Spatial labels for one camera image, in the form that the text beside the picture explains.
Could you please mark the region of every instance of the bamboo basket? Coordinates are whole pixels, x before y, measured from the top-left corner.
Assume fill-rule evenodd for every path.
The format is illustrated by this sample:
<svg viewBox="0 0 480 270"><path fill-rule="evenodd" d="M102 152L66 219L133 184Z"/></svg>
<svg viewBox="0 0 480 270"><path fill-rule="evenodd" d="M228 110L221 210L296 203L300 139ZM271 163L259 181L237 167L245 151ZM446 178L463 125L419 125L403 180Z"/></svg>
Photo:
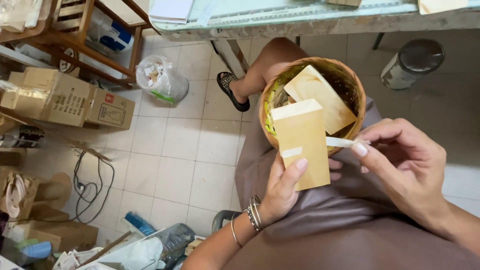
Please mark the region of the bamboo basket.
<svg viewBox="0 0 480 270"><path fill-rule="evenodd" d="M288 64L277 76L273 77L265 87L260 98L260 123L268 141L276 149L278 149L278 140L276 139L275 123L273 123L270 116L270 111L281 107L287 100L287 92L283 89L283 86L308 65L313 65L322 74L357 117L354 123L335 134L327 136L351 140L360 131L363 118L365 117L366 101L363 86L357 75L337 60L321 57L303 58ZM328 146L328 156L332 156L341 149L340 147Z"/></svg>

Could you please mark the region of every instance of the left hand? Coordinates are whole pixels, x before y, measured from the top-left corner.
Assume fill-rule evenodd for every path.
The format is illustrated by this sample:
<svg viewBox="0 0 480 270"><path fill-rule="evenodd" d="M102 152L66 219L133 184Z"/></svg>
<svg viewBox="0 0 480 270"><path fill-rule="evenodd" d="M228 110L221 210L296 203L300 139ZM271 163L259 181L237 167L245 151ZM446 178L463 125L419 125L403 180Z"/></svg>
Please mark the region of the left hand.
<svg viewBox="0 0 480 270"><path fill-rule="evenodd" d="M331 159L328 159L328 165L330 169L334 170L342 167L341 162ZM285 169L283 159L277 153L270 170L265 198L258 209L264 227L283 218L295 205L299 196L299 192L295 191L295 184L307 171L307 167L306 159L298 159ZM335 181L340 177L341 174L338 172L330 173L330 180Z"/></svg>

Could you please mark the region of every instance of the electrical wire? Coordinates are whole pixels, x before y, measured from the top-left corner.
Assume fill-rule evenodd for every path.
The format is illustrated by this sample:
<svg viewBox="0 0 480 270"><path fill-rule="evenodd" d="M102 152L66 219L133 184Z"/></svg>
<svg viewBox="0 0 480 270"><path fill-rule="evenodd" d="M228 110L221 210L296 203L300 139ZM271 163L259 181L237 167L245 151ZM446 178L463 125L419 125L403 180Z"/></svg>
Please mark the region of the electrical wire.
<svg viewBox="0 0 480 270"><path fill-rule="evenodd" d="M75 169L73 170L73 185L74 185L74 189L75 189L75 192L79 195L78 197L78 200L77 200L77 203L75 205L75 217L69 219L69 220L63 220L63 221L49 221L49 220L40 220L40 219L24 219L24 220L14 220L14 221L7 221L7 223L9 222L17 222L17 221L46 221L46 222L68 222L68 221L74 221L74 220L78 220L78 222L80 223L83 223L83 224L89 224L91 223L92 221L94 221L98 215L101 213L103 207L105 206L105 202L107 201L107 198L108 198L108 194L110 192L110 189L112 188L112 185L113 185L113 179L115 178L115 169L113 168L113 166L110 164L110 163L107 163L105 162L103 159L98 158L98 167L97 167L97 171L98 171L98 177L100 179L100 190L98 190L98 186L97 184L95 183L87 183L87 184L83 184L81 182L79 182L79 177L78 177L78 170L80 169L80 164L82 162L82 158L84 157L85 155L85 151L82 151L82 153L80 153L80 156L78 157L78 161L77 163L75 164ZM108 186L108 189L107 189L107 194L105 195L105 199L103 200L103 203L102 203L102 206L100 207L100 209L98 210L98 212L96 213L95 216L93 216L93 218L88 221L88 222L83 222L80 220L80 216L87 210L89 209L93 202L96 200L97 196L100 194L100 192L102 191L102 188L103 188L103 179L102 179L102 175L100 173L100 165L102 163L100 162L103 162L105 163L106 165L110 166L110 168L112 168L112 181L110 182L110 185ZM84 193L87 191L87 187L93 185L93 187L95 187L95 195L94 197L91 199L91 200L87 200L85 197L90 195L90 192L86 195L84 195ZM80 205L80 200L83 200L85 202L88 203L87 207L85 209L83 209L80 213L78 213L78 207Z"/></svg>

